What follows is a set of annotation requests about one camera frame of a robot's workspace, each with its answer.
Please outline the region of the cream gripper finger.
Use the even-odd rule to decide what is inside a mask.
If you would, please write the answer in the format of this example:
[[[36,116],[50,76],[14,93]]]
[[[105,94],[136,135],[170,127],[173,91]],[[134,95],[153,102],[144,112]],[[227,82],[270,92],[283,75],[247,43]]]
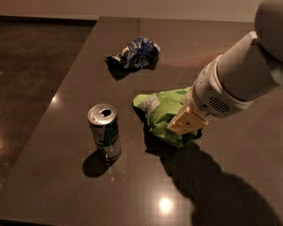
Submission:
[[[208,113],[194,106],[183,106],[171,119],[167,128],[172,133],[182,136],[202,129],[208,125]]]
[[[189,89],[187,93],[180,99],[182,105],[191,105],[193,103],[192,89]]]

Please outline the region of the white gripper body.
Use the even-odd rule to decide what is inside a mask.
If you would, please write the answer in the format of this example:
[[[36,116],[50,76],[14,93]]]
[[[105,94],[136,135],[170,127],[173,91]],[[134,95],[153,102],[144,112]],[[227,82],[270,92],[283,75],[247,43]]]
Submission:
[[[242,101],[225,90],[217,68],[222,55],[214,58],[193,83],[192,97],[200,109],[214,117],[226,118],[247,109],[253,102]]]

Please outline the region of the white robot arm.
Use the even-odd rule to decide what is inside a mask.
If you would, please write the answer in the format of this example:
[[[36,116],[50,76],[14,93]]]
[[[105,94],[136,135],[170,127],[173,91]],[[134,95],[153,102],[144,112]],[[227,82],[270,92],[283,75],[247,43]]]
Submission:
[[[255,29],[199,73],[168,129],[177,135],[197,131],[208,125],[209,115],[232,116],[282,88],[283,0],[262,0]]]

